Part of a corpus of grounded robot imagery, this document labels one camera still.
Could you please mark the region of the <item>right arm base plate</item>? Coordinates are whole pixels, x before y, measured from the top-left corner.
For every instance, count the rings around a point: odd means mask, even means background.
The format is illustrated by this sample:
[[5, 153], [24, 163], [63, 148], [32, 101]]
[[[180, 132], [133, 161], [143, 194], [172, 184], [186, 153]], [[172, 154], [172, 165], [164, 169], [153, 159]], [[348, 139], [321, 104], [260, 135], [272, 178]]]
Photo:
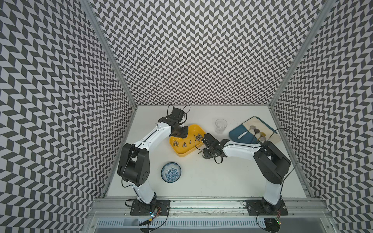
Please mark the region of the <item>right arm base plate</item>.
[[264, 199], [245, 200], [243, 202], [250, 216], [268, 215], [268, 216], [288, 216], [288, 209], [283, 199], [277, 204], [272, 205]]

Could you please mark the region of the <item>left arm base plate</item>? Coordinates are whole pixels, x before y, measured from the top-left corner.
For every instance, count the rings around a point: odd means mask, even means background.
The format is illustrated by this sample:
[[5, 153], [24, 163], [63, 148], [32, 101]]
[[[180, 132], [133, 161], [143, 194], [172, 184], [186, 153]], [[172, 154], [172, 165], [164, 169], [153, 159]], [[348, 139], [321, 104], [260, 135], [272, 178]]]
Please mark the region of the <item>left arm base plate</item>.
[[134, 200], [131, 206], [131, 216], [150, 216], [156, 208], [160, 209], [161, 216], [167, 216], [170, 211], [170, 200], [156, 200], [153, 203], [146, 204], [139, 200]]

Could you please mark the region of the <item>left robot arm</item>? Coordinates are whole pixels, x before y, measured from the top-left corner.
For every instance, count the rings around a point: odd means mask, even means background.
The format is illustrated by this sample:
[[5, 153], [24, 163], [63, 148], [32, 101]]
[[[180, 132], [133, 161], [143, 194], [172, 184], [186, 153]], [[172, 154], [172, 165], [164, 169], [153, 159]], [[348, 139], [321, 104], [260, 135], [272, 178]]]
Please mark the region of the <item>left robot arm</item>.
[[166, 138], [186, 138], [186, 120], [187, 112], [174, 107], [170, 114], [158, 120], [144, 138], [134, 144], [126, 143], [122, 147], [117, 174], [133, 188], [140, 203], [152, 205], [156, 201], [156, 193], [148, 182], [151, 171], [150, 154]]

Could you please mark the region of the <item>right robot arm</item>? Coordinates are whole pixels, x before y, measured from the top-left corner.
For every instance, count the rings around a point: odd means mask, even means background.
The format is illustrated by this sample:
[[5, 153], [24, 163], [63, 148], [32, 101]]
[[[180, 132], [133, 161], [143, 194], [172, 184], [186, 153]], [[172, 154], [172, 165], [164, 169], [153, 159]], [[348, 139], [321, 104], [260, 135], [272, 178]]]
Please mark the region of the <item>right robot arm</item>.
[[275, 144], [270, 141], [262, 144], [235, 143], [228, 139], [218, 141], [211, 134], [205, 134], [202, 142], [205, 145], [202, 149], [205, 159], [237, 157], [256, 162], [266, 179], [262, 203], [270, 207], [280, 203], [282, 185], [291, 161]]

